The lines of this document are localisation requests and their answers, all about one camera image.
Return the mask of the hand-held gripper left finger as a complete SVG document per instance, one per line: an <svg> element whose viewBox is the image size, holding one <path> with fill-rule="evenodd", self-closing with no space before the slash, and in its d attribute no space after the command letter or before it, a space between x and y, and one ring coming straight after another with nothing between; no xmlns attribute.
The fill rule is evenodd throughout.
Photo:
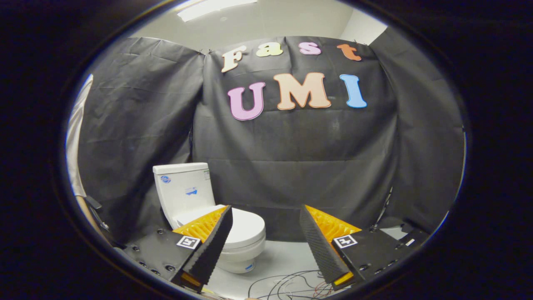
<svg viewBox="0 0 533 300"><path fill-rule="evenodd" d="M155 277L201 292L217 265L233 222L232 206L223 205L175 230L156 229L118 252Z"/></svg>

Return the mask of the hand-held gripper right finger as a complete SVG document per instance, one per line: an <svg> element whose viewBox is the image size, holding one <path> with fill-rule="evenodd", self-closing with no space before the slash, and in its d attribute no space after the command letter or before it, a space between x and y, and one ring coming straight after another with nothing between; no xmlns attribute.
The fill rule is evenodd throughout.
<svg viewBox="0 0 533 300"><path fill-rule="evenodd" d="M382 230L360 229L308 205L302 205L299 223L325 283L335 291L379 277L411 254Z"/></svg>

